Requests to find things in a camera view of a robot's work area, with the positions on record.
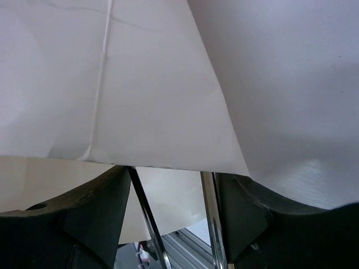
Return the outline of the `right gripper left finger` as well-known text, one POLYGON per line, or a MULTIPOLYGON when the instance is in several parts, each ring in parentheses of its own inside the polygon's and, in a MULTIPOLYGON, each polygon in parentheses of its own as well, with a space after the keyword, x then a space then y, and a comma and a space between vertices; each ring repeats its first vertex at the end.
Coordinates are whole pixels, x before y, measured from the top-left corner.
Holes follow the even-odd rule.
POLYGON ((1 213, 1 268, 113 268, 131 178, 114 166, 27 210, 1 213))

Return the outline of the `beige paper bag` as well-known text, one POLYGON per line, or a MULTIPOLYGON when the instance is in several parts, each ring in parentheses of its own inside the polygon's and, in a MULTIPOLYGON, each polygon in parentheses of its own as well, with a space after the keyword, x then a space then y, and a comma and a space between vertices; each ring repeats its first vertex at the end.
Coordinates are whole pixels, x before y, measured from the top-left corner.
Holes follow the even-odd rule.
POLYGON ((137 168, 161 234, 247 174, 187 1, 1 2, 1 211, 137 168))

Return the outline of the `metal tongs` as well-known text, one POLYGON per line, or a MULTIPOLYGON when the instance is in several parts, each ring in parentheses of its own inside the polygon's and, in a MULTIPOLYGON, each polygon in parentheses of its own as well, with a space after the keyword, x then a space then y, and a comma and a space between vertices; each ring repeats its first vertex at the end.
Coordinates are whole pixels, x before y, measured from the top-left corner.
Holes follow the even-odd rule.
MULTIPOLYGON (((128 166, 127 170, 130 174, 132 185, 139 199, 146 226, 154 244, 159 263, 162 268, 172 268, 168 253, 160 236, 138 172, 131 166, 128 166)), ((216 177, 214 173, 206 171, 202 171, 200 176, 206 210, 206 219, 209 228, 211 251, 213 255, 213 265, 215 268, 228 268, 229 265, 223 243, 223 233, 219 214, 219 200, 215 181, 216 177)))

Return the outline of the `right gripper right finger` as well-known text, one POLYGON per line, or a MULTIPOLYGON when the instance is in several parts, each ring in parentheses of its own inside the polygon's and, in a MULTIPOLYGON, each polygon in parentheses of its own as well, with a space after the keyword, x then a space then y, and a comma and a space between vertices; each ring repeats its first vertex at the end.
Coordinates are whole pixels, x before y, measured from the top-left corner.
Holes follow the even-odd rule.
POLYGON ((217 173, 224 249, 235 268, 357 268, 358 203, 327 210, 249 177, 217 173))

